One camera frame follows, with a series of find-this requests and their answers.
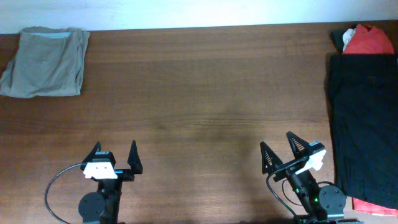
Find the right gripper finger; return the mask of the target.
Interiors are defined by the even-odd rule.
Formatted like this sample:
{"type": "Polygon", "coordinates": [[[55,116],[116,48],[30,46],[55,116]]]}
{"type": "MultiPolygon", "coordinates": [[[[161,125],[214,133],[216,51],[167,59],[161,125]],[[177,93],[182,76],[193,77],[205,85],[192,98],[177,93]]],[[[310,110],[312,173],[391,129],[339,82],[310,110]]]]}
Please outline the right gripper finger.
{"type": "Polygon", "coordinates": [[[274,153],[274,151],[266,144],[265,141],[260,143],[261,148],[261,162],[262,162],[262,173],[272,174],[277,171],[283,162],[274,153]]]}
{"type": "Polygon", "coordinates": [[[308,142],[301,139],[291,131],[288,131],[286,133],[286,136],[292,149],[293,155],[296,159],[300,159],[302,157],[310,155],[311,146],[308,142]]]}

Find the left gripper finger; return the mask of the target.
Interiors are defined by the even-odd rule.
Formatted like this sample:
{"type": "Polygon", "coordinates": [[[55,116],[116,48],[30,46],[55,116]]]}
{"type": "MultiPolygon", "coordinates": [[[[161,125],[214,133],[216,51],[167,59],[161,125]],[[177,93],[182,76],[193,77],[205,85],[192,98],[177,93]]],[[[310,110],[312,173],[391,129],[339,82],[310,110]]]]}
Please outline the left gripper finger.
{"type": "Polygon", "coordinates": [[[127,163],[130,165],[130,168],[134,174],[143,173],[143,166],[138,155],[137,144],[135,140],[132,141],[127,163]]]}
{"type": "Polygon", "coordinates": [[[98,141],[95,146],[93,147],[93,149],[90,151],[90,153],[84,158],[84,160],[82,161],[82,165],[81,165],[81,170],[84,170],[86,167],[86,164],[88,162],[91,162],[95,156],[95,154],[97,152],[101,151],[101,143],[98,141]]]}

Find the black shorts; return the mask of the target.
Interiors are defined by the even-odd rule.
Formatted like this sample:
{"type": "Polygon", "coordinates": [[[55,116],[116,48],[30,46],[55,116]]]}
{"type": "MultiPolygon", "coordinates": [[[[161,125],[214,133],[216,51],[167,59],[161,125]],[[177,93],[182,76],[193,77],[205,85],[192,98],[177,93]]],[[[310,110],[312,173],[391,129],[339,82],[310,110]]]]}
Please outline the black shorts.
{"type": "Polygon", "coordinates": [[[353,198],[397,208],[397,56],[330,58],[328,101],[336,184],[353,198]]]}

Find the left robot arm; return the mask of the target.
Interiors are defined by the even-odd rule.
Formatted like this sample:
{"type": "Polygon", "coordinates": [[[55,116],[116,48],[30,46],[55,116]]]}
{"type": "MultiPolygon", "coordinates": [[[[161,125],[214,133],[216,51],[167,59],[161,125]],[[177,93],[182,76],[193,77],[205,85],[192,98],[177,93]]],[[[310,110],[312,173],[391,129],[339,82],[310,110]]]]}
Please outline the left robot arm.
{"type": "Polygon", "coordinates": [[[128,169],[115,169],[116,160],[110,151],[102,151],[97,142],[83,160],[80,169],[85,178],[94,180],[97,190],[82,197],[78,212],[83,223],[117,224],[119,205],[124,182],[133,182],[136,175],[143,173],[143,166],[137,152],[137,144],[132,142],[127,164],[128,169]]]}

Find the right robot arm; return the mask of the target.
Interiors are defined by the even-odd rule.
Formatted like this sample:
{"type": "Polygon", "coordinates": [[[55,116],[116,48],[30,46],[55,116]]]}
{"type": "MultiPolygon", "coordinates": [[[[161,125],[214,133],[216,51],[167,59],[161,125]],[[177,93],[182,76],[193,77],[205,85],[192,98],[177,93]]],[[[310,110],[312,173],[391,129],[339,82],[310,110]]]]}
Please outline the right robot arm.
{"type": "Polygon", "coordinates": [[[266,185],[272,195],[293,215],[294,223],[338,223],[344,219],[346,195],[335,184],[317,182],[310,170],[320,170],[326,154],[325,146],[319,142],[307,142],[293,132],[286,133],[294,159],[282,162],[266,142],[260,143],[261,168],[266,185]],[[297,196],[306,214],[297,215],[273,190],[270,179],[286,180],[297,196]]]}

